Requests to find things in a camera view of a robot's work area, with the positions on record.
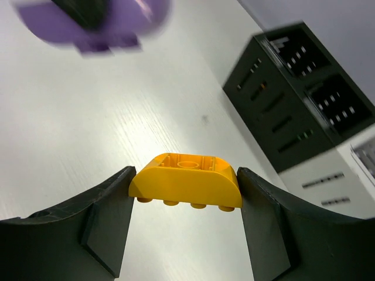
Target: curved lego brick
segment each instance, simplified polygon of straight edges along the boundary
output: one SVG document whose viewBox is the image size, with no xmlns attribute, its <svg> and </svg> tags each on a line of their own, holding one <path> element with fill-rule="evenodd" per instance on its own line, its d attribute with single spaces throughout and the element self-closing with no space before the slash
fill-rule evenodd
<svg viewBox="0 0 375 281">
<path fill-rule="evenodd" d="M 167 205 L 188 202 L 194 208 L 217 205 L 223 211 L 242 207 L 233 168 L 213 156 L 159 155 L 134 177 L 129 196 L 140 202 L 160 199 Z"/>
</svg>

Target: lego stud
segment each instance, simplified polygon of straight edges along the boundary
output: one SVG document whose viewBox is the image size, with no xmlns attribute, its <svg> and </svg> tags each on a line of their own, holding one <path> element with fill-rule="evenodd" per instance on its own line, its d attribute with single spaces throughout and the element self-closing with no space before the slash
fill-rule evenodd
<svg viewBox="0 0 375 281">
<path fill-rule="evenodd" d="M 206 208 L 206 205 L 204 204 L 194 204 L 194 203 L 191 203 L 190 204 L 194 209 L 204 209 Z"/>
<path fill-rule="evenodd" d="M 178 202 L 176 201 L 168 201 L 168 200 L 164 200 L 164 204 L 168 205 L 168 206 L 175 206 L 178 204 Z"/>
<path fill-rule="evenodd" d="M 138 202 L 141 202 L 141 203 L 149 203 L 149 202 L 152 201 L 152 199 L 141 198 L 141 197 L 137 197 L 137 200 L 138 200 Z"/>
<path fill-rule="evenodd" d="M 224 207 L 224 206 L 219 206 L 219 209 L 221 209 L 224 212 L 232 212 L 234 211 L 233 207 Z"/>
</svg>

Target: white surface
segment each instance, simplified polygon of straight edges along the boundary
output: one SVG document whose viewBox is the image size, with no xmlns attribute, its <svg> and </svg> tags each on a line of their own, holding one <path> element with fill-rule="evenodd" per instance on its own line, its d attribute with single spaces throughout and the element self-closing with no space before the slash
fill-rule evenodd
<svg viewBox="0 0 375 281">
<path fill-rule="evenodd" d="M 174 1 L 143 52 L 115 56 L 49 46 L 8 1 L 0 23 L 0 219 L 163 152 L 216 155 L 278 180 L 221 90 L 260 30 L 236 0 Z M 252 280 L 240 210 L 135 202 L 120 280 Z"/>
<path fill-rule="evenodd" d="M 375 216 L 375 187 L 353 148 L 374 135 L 375 125 L 341 145 L 280 173 L 280 177 L 292 194 L 312 204 L 352 217 L 372 218 Z M 344 177 L 305 189 L 302 187 L 305 183 L 338 173 L 343 173 Z M 322 206 L 322 201 L 340 197 L 349 197 L 350 202 Z"/>
</svg>

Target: gray wall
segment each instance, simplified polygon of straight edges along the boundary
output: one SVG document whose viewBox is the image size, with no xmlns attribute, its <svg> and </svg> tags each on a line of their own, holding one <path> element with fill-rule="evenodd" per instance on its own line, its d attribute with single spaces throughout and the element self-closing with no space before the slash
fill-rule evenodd
<svg viewBox="0 0 375 281">
<path fill-rule="evenodd" d="M 303 20 L 375 103 L 375 0 L 239 0 L 264 28 Z"/>
</svg>

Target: yellow plastic piece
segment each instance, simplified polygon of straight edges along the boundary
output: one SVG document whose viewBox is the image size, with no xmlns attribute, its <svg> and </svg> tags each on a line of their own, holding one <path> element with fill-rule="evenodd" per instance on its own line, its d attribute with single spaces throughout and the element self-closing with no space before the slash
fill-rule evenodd
<svg viewBox="0 0 375 281">
<path fill-rule="evenodd" d="M 133 178 L 129 196 L 141 202 L 164 200 L 166 205 L 188 202 L 194 208 L 217 205 L 223 211 L 242 207 L 233 168 L 214 156 L 161 154 Z"/>
</svg>

